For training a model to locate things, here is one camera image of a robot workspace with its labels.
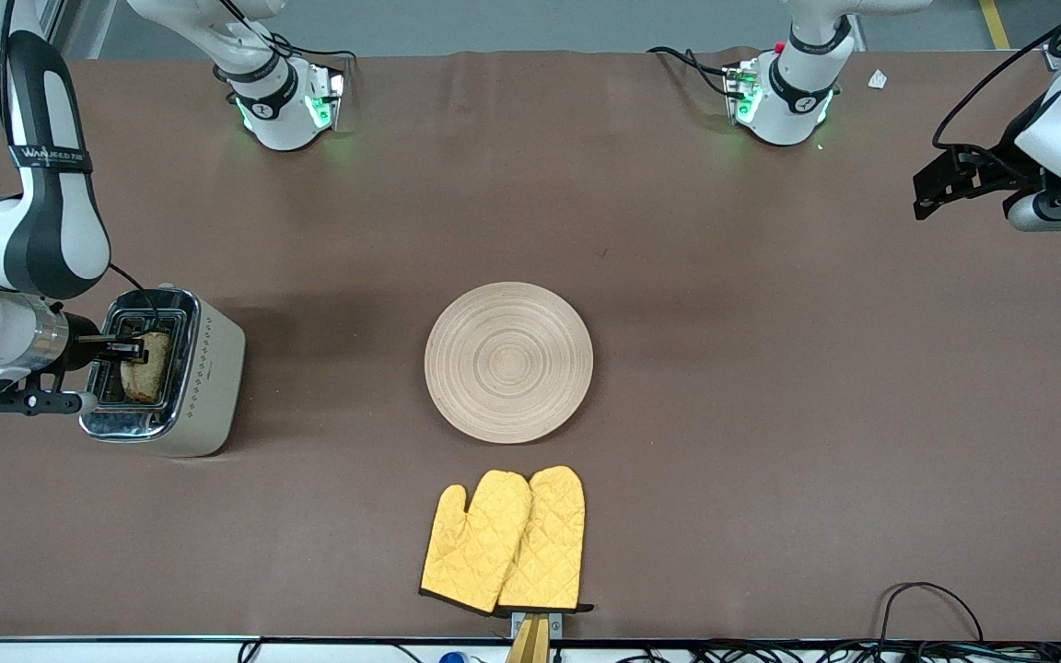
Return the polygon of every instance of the white robotic arm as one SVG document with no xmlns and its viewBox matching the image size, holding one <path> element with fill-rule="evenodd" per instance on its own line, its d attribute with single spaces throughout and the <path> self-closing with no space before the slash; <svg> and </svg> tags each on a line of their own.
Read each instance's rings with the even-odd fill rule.
<svg viewBox="0 0 1061 663">
<path fill-rule="evenodd" d="M 1060 35 L 1061 27 L 1051 33 Z M 915 176 L 917 219 L 960 198 L 1015 192 L 1005 202 L 1006 217 L 1014 227 L 1061 230 L 1061 68 L 1047 92 L 1010 122 L 994 147 L 938 146 L 943 154 Z"/>
<path fill-rule="evenodd" d="M 807 139 L 825 119 L 834 82 L 854 51 L 847 14 L 906 14 L 932 0 L 780 0 L 793 14 L 784 49 L 767 51 L 729 71 L 734 122 L 773 145 Z"/>
<path fill-rule="evenodd" d="M 129 5 L 214 59 L 218 75 L 236 92 L 244 126 L 265 147 L 303 147 L 335 125 L 343 72 L 282 49 L 256 22 L 281 13 L 283 0 L 129 0 Z"/>
<path fill-rule="evenodd" d="M 77 344 L 77 337 L 95 335 L 95 326 L 41 297 L 76 297 L 91 289 L 108 267 L 109 246 L 72 81 L 58 52 L 40 37 L 32 0 L 0 0 L 0 87 L 22 185 L 21 194 L 0 196 L 2 395 L 48 366 L 84 366 L 105 349 Z M 93 404 L 81 395 L 55 398 L 57 411 Z"/>
</svg>

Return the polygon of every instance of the brown table surface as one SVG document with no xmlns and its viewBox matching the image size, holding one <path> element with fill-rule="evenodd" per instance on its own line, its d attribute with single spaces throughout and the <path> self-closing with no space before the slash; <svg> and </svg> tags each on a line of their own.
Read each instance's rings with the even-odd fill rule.
<svg viewBox="0 0 1061 663">
<path fill-rule="evenodd" d="M 436 496 L 568 464 L 596 605 L 570 636 L 868 636 L 927 579 L 991 639 L 1061 639 L 1061 234 L 1002 196 L 910 210 L 1001 57 L 855 55 L 792 149 L 653 55 L 363 59 L 353 132 L 297 154 L 241 130 L 210 63 L 75 63 L 116 262 L 197 291 L 248 356 L 215 457 L 0 415 L 0 634 L 505 632 L 417 595 Z M 953 137 L 996 142 L 1047 80 L 1027 59 Z M 439 311 L 504 280 L 569 299 L 596 351 L 576 416 L 515 448 L 457 433 L 422 374 Z M 921 593 L 891 634 L 969 630 Z"/>
</svg>

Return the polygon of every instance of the round wooden plate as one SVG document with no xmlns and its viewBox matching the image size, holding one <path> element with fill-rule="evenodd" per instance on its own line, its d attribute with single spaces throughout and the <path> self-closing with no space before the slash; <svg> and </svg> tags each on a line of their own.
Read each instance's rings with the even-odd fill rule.
<svg viewBox="0 0 1061 663">
<path fill-rule="evenodd" d="M 429 394 L 445 419 L 487 442 L 527 442 L 555 431 L 592 382 L 592 338 L 551 290 L 490 282 L 436 320 L 424 349 Z"/>
</svg>

